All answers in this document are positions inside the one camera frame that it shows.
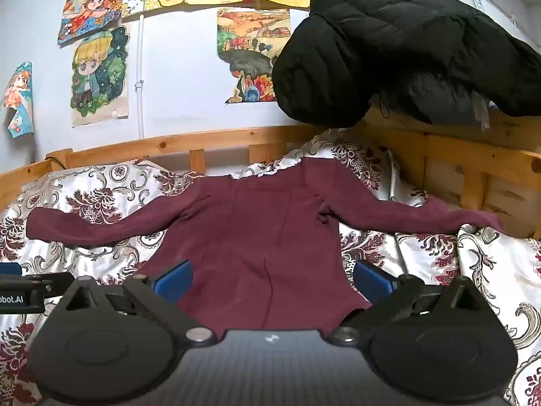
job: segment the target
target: blue gripper pad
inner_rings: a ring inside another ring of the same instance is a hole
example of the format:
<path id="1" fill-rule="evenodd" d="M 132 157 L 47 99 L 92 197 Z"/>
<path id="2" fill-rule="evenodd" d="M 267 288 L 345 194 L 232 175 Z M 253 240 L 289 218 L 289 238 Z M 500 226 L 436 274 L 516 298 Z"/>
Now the blue gripper pad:
<path id="1" fill-rule="evenodd" d="M 390 295 L 396 288 L 398 280 L 367 261 L 357 261 L 353 269 L 355 288 L 372 304 Z"/>
<path id="2" fill-rule="evenodd" d="M 23 268 L 19 263 L 0 263 L 0 275 L 23 275 Z"/>
<path id="3" fill-rule="evenodd" d="M 190 261 L 184 261 L 169 273 L 156 279 L 152 289 L 169 303 L 177 303 L 190 289 L 194 271 Z"/>

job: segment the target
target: wooden bed frame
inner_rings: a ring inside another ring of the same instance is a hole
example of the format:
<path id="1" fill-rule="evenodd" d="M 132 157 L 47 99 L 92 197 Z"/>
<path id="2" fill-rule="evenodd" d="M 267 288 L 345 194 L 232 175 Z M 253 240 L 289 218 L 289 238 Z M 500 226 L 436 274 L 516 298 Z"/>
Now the wooden bed frame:
<path id="1" fill-rule="evenodd" d="M 391 149 L 400 163 L 401 175 L 410 183 L 419 188 L 426 188 L 429 192 L 430 189 L 427 188 L 429 161 L 456 166 L 456 171 L 464 177 L 459 194 L 459 204 L 463 208 L 474 210 L 483 208 L 487 184 L 491 177 L 541 193 L 541 154 L 439 136 L 429 132 L 367 126 L 359 126 L 355 130 L 369 137 L 374 143 Z M 69 169 L 188 152 L 191 169 L 204 174 L 207 149 L 247 146 L 251 163 L 270 162 L 285 155 L 287 143 L 304 143 L 320 131 L 321 129 L 312 126 L 282 126 L 197 132 L 152 137 L 79 152 L 62 149 L 48 154 L 47 157 L 56 158 Z M 62 169 L 54 159 L 46 158 L 1 174 L 0 209 L 5 208 L 21 193 L 23 185 L 39 179 L 46 173 Z M 534 227 L 534 238 L 541 238 L 541 219 L 536 219 Z"/>

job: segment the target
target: maroon sweater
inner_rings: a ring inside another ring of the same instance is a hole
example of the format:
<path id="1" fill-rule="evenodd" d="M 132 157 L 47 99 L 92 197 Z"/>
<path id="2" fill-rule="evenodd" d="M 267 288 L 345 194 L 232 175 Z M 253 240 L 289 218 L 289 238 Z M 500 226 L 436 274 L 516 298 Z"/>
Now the maroon sweater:
<path id="1" fill-rule="evenodd" d="M 436 234 L 496 223 L 433 200 L 422 207 L 380 201 L 339 161 L 305 157 L 274 175 L 201 177 L 111 225 L 36 208 L 26 235 L 91 247 L 168 229 L 140 272 L 159 274 L 188 259 L 193 284 L 177 306 L 218 336 L 226 329 L 329 332 L 370 305 L 345 276 L 339 220 L 360 230 Z"/>

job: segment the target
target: logo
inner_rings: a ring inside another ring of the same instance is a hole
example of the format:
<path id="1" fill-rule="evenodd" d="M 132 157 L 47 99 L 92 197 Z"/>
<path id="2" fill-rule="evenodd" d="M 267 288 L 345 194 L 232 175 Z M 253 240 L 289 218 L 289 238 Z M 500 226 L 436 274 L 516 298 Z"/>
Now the logo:
<path id="1" fill-rule="evenodd" d="M 24 303 L 24 298 L 18 294 L 18 295 L 0 295 L 0 303 L 6 303 L 6 304 L 17 304 L 17 303 Z"/>
<path id="2" fill-rule="evenodd" d="M 276 334 L 273 334 L 272 336 L 265 338 L 265 340 L 269 343 L 274 343 L 275 340 L 279 340 L 279 339 L 280 338 Z"/>

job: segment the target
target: white pipe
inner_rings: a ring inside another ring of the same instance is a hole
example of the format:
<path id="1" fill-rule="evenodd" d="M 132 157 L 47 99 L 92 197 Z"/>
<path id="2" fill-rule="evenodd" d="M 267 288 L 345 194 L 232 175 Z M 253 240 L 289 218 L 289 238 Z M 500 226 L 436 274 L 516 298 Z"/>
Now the white pipe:
<path id="1" fill-rule="evenodd" d="M 137 81 L 135 92 L 137 93 L 137 123 L 139 124 L 139 139 L 144 139 L 143 124 L 143 26 L 144 15 L 139 17 L 139 33 L 137 34 Z"/>

